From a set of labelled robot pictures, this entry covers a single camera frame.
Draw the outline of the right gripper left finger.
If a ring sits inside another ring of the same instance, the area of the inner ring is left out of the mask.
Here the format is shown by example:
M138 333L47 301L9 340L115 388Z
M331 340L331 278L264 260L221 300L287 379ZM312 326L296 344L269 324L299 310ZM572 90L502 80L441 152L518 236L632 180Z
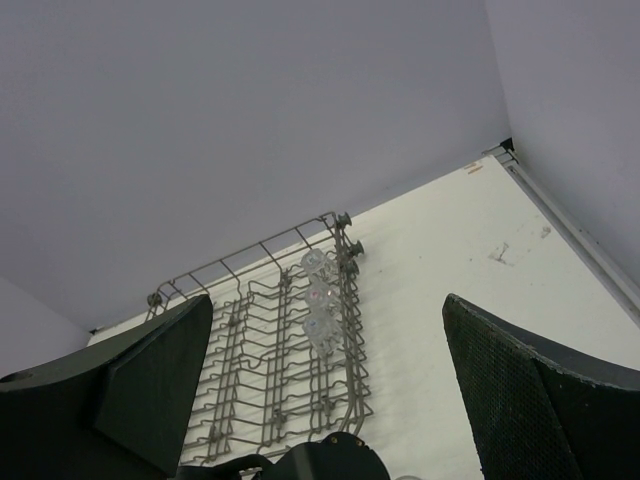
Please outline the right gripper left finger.
M1 380L4 479L175 476L208 348L206 295Z

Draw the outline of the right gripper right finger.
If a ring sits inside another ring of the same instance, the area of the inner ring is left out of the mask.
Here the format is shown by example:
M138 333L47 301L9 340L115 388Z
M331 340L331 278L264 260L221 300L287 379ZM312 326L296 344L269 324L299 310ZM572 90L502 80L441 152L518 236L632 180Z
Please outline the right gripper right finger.
M442 317L485 478L638 478L638 371L454 294Z

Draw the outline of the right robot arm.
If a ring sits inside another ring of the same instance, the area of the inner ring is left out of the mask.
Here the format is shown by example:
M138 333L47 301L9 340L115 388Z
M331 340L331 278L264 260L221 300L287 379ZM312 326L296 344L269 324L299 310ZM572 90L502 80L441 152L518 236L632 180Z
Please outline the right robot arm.
M213 467L179 457L212 324L201 295L157 319L1 380L5 479L385 479L358 436L336 432L278 461ZM635 479L639 374L450 295L444 330L488 479Z

